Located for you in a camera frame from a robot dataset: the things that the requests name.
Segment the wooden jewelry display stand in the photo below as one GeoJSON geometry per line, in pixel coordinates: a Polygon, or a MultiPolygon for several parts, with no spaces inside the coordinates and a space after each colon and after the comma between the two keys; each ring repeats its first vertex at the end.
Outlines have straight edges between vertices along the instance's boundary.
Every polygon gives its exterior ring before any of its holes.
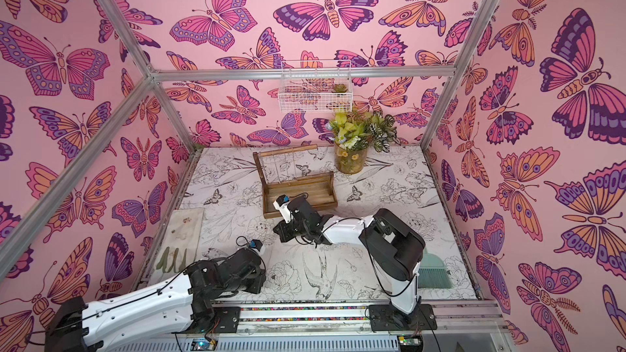
{"type": "Polygon", "coordinates": [[[306,195],[307,201],[316,210],[331,210],[338,205],[334,190],[334,172],[324,172],[299,176],[286,181],[277,177],[277,182],[268,182],[265,170],[262,167],[262,159],[273,156],[295,156],[296,153],[316,151],[315,144],[299,146],[295,148],[282,148],[274,151],[254,152],[254,164],[259,173],[262,185],[262,215],[265,219],[278,218],[280,212],[273,202],[280,195],[288,198],[302,197],[306,195]]]}

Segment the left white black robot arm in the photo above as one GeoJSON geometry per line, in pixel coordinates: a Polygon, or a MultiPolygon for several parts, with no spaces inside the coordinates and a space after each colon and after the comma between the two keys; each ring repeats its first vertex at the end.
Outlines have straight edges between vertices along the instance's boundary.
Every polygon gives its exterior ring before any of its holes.
{"type": "Polygon", "coordinates": [[[115,298],[63,303],[45,330],[46,351],[110,351],[189,329],[210,331],[215,302],[240,292],[258,294],[266,279],[259,243],[227,257],[196,261],[175,276],[115,298]]]}

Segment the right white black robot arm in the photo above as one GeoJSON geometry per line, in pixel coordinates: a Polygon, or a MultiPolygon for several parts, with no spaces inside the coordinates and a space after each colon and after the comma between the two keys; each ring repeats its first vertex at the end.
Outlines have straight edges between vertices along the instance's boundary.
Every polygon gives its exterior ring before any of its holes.
{"type": "Polygon", "coordinates": [[[371,305],[367,316],[376,331],[420,329],[422,313],[418,291],[425,241],[388,209],[363,218],[319,214],[305,196],[279,196],[273,203],[282,220],[273,231],[282,243],[300,239],[305,244],[351,244],[365,249],[387,305],[371,305]]]}

